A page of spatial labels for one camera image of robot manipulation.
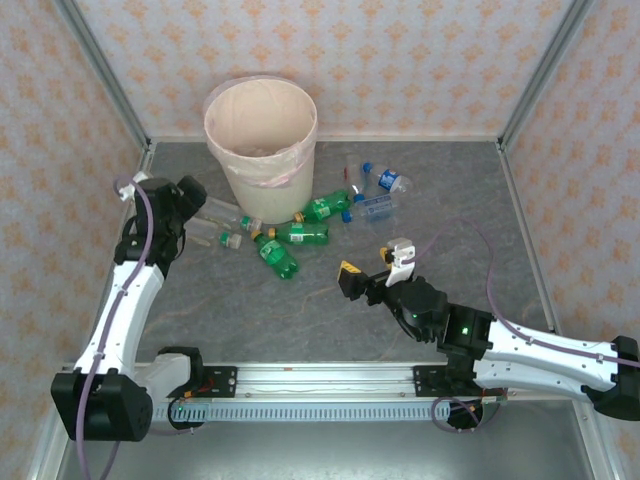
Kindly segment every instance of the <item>plastic bag liner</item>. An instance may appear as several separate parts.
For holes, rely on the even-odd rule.
[[[231,80],[209,95],[203,114],[209,150],[249,215],[281,223],[304,207],[318,131],[304,90],[267,75]]]
[[[230,80],[211,92],[203,113],[209,148],[245,183],[284,186],[313,157],[316,107],[289,80],[268,75]]]

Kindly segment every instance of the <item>plastic bottle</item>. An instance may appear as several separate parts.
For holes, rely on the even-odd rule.
[[[323,223],[290,223],[281,228],[270,228],[269,238],[294,245],[326,245],[329,243],[329,226]]]
[[[259,230],[251,233],[251,239],[258,245],[258,254],[280,278],[291,278],[298,271],[296,260],[280,242],[268,239]]]
[[[233,249],[240,248],[242,237],[237,233],[231,234],[222,230],[217,223],[192,217],[184,224],[187,240],[192,240],[203,247],[222,245]]]
[[[362,161],[358,155],[347,155],[347,165],[344,167],[344,181],[349,193],[352,195],[353,203],[364,200],[366,177],[362,170]]]
[[[293,215],[293,219],[298,223],[313,223],[319,222],[335,213],[344,212],[351,204],[347,198],[348,195],[346,190],[337,190],[326,197],[311,200],[301,212]]]
[[[411,187],[411,181],[407,177],[383,165],[366,162],[362,164],[362,171],[373,175],[378,185],[389,192],[406,192]]]
[[[390,217],[397,206],[398,201],[389,194],[368,198],[354,204],[350,210],[342,212],[342,221],[350,223],[358,218],[364,218],[367,221],[380,220]]]
[[[253,232],[260,230],[262,226],[262,220],[245,215],[237,205],[213,197],[207,197],[196,217],[218,223],[228,230],[242,229]]]

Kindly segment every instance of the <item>metal frame bar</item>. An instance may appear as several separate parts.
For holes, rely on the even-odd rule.
[[[372,135],[323,135],[318,134],[318,142],[492,142],[495,143],[495,135],[470,135],[453,137],[444,135],[385,135],[376,137]],[[159,143],[207,143],[206,135],[173,137],[151,137],[152,144]]]
[[[149,145],[149,136],[131,106],[118,78],[113,73],[107,57],[89,28],[89,24],[84,18],[80,7],[75,0],[55,0],[55,3],[107,89],[107,93],[113,100],[116,109],[120,112],[129,133],[139,145],[147,147]]]
[[[540,266],[540,262],[538,262],[538,257],[533,247],[533,239],[531,237],[529,227],[527,226],[524,209],[522,208],[522,202],[520,201],[520,196],[518,195],[518,190],[516,189],[513,174],[511,173],[511,167],[509,166],[507,153],[501,148],[500,144],[496,144],[496,148],[498,150],[498,156],[500,157],[500,163],[502,164],[502,171],[504,172],[504,177],[507,181],[507,188],[509,189],[509,193],[511,194],[511,202],[513,203],[513,208],[516,212],[516,218],[518,219],[518,224],[520,225],[520,231],[522,233],[524,245],[527,249],[529,262],[531,263],[531,268],[533,270],[533,278],[535,279],[536,286],[538,287],[538,294],[540,295],[540,301],[542,302],[542,309],[547,320],[547,325],[550,331],[559,331],[557,312],[555,311],[553,302],[551,302],[551,296],[549,295],[549,291],[547,290],[547,284],[542,273],[542,267]]]
[[[571,39],[582,26],[582,20],[593,3],[594,0],[574,0],[567,10],[558,31],[547,47],[516,108],[513,110],[504,133],[498,138],[501,150],[506,151],[516,138],[564,52],[566,52]]]
[[[55,406],[51,406],[27,474],[28,480],[58,478],[69,437]]]

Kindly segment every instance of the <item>black cable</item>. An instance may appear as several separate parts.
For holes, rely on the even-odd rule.
[[[173,419],[172,410],[175,403],[179,400],[185,400],[185,392],[182,392],[181,395],[177,395],[171,402],[169,402],[169,406],[167,407],[167,420],[169,421],[169,425],[171,425],[176,430],[188,430],[191,428],[199,428],[204,425],[204,422],[194,423],[194,422],[176,422]]]
[[[187,232],[186,231],[182,231],[182,235],[180,236],[182,238],[182,245],[180,247],[180,251],[178,252],[178,254],[175,256],[174,260],[177,260],[180,258],[180,255],[182,255],[182,252],[184,252],[184,246],[187,242]]]
[[[136,216],[134,215],[133,217],[127,219],[127,221],[124,224],[124,228],[122,229],[122,237],[124,239],[125,235],[129,235],[131,233],[131,227],[133,227],[133,222],[136,221]]]

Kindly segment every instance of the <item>bottle label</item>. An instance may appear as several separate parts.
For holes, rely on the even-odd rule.
[[[398,172],[387,169],[384,171],[382,175],[380,175],[380,180],[378,181],[378,185],[380,185],[385,190],[391,190],[391,186],[393,185],[393,182],[395,182],[396,178],[398,178],[399,176],[400,175],[398,175]]]
[[[267,264],[273,265],[284,256],[285,249],[277,241],[271,240],[263,245],[259,253]]]
[[[223,247],[229,246],[229,234],[227,232],[224,232],[222,235],[220,235],[220,244]]]
[[[313,212],[318,217],[318,220],[322,220],[323,218],[327,218],[331,215],[331,209],[329,208],[329,202],[327,202],[324,198],[318,198],[313,201]]]
[[[304,241],[304,225],[294,223],[289,230],[289,241],[291,243],[302,243]]]
[[[367,215],[378,215],[393,210],[391,195],[380,195],[379,197],[364,200],[362,205]]]

